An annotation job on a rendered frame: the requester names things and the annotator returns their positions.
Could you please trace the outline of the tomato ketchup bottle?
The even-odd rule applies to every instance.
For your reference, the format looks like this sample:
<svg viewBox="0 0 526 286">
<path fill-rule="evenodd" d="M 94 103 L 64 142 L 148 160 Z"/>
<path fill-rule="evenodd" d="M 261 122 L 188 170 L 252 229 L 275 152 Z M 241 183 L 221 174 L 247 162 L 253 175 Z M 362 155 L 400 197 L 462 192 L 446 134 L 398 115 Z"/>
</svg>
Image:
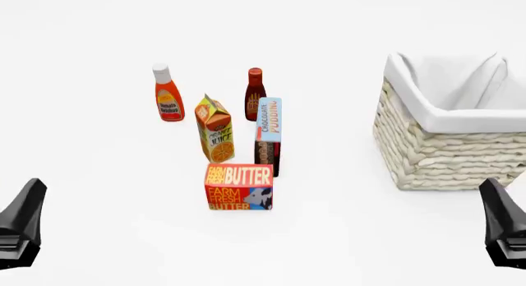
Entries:
<svg viewBox="0 0 526 286">
<path fill-rule="evenodd" d="M 172 80 L 168 66 L 156 63 L 152 67 L 155 76 L 155 98 L 159 115 L 165 122 L 179 122 L 185 118 L 182 97 Z"/>
</svg>

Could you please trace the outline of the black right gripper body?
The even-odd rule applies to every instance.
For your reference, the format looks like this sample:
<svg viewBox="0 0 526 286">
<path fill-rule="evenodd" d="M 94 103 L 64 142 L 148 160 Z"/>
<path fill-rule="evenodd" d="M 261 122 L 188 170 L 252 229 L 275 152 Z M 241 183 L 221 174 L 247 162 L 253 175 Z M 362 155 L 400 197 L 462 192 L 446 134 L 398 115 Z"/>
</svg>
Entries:
<svg viewBox="0 0 526 286">
<path fill-rule="evenodd" d="M 487 242 L 486 250 L 496 267 L 526 270 L 526 233 L 512 233 Z"/>
</svg>

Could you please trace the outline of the orange juice carton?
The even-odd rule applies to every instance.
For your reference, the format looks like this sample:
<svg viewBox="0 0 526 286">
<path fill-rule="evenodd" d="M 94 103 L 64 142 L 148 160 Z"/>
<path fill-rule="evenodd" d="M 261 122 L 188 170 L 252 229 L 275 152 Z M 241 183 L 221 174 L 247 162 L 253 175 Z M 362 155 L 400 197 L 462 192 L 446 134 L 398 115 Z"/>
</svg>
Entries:
<svg viewBox="0 0 526 286">
<path fill-rule="evenodd" d="M 234 157 L 232 118 L 218 100 L 208 95 L 195 107 L 195 116 L 205 157 L 212 164 Z"/>
</svg>

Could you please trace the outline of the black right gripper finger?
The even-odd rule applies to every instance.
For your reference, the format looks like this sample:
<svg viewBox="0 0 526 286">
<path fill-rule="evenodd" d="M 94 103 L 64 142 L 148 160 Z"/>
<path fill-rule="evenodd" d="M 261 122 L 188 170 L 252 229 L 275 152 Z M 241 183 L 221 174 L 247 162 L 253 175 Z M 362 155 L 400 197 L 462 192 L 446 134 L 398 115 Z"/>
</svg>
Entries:
<svg viewBox="0 0 526 286">
<path fill-rule="evenodd" d="M 486 244 L 503 241 L 506 246 L 526 246 L 526 212 L 495 178 L 486 179 L 479 191 L 486 217 Z"/>
</svg>

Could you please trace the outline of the dark red sauce bottle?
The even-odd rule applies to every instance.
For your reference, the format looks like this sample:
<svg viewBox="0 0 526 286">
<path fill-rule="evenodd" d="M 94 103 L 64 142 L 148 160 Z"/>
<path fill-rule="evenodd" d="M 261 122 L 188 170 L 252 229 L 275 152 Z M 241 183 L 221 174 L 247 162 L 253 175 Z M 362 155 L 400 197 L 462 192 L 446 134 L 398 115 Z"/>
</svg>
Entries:
<svg viewBox="0 0 526 286">
<path fill-rule="evenodd" d="M 262 82 L 262 70 L 250 68 L 248 71 L 248 85 L 245 94 L 245 117 L 249 121 L 257 119 L 259 99 L 266 97 L 265 87 Z"/>
</svg>

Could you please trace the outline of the chocolate pudding box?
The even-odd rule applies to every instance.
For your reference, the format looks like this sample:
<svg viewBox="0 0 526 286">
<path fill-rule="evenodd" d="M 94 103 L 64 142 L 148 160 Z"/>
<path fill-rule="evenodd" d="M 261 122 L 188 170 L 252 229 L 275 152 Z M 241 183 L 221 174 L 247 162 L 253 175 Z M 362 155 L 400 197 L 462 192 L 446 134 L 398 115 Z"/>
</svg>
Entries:
<svg viewBox="0 0 526 286">
<path fill-rule="evenodd" d="M 271 164 L 274 177 L 279 176 L 282 121 L 282 99 L 260 98 L 256 119 L 255 164 Z"/>
</svg>

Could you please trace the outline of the red butter box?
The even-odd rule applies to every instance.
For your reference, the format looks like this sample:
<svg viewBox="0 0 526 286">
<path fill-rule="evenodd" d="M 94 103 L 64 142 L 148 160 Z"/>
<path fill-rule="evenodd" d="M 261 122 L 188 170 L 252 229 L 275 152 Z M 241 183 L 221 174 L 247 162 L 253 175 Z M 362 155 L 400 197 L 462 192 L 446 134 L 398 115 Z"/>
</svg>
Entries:
<svg viewBox="0 0 526 286">
<path fill-rule="evenodd" d="M 270 164 L 208 164 L 205 194 L 212 210 L 271 210 L 274 170 Z"/>
</svg>

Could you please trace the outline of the woven basket with white liner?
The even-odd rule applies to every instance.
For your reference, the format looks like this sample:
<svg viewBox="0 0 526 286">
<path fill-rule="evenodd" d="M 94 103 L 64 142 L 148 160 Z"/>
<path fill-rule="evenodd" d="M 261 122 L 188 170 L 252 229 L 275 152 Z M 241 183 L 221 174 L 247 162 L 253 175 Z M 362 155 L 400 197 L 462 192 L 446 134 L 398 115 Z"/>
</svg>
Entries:
<svg viewBox="0 0 526 286">
<path fill-rule="evenodd" d="M 390 54 L 373 136 L 398 189 L 511 184 L 526 172 L 526 54 Z"/>
</svg>

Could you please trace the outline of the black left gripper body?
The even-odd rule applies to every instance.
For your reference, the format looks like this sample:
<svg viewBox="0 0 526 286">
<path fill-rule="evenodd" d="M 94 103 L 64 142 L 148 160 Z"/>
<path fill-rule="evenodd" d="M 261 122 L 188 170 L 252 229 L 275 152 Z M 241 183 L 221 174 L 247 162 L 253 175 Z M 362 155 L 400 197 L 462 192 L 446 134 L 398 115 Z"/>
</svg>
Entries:
<svg viewBox="0 0 526 286">
<path fill-rule="evenodd" d="M 40 251 L 33 240 L 8 228 L 0 228 L 0 270 L 29 268 Z"/>
</svg>

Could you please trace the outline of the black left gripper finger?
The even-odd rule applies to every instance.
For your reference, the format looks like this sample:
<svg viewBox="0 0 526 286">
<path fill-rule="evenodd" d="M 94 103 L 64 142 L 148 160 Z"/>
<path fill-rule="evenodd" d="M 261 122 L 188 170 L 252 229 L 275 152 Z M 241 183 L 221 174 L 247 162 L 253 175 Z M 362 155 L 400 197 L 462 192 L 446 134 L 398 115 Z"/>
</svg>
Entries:
<svg viewBox="0 0 526 286">
<path fill-rule="evenodd" d="M 18 235 L 40 244 L 40 216 L 47 187 L 30 179 L 16 198 L 0 212 L 0 235 Z"/>
</svg>

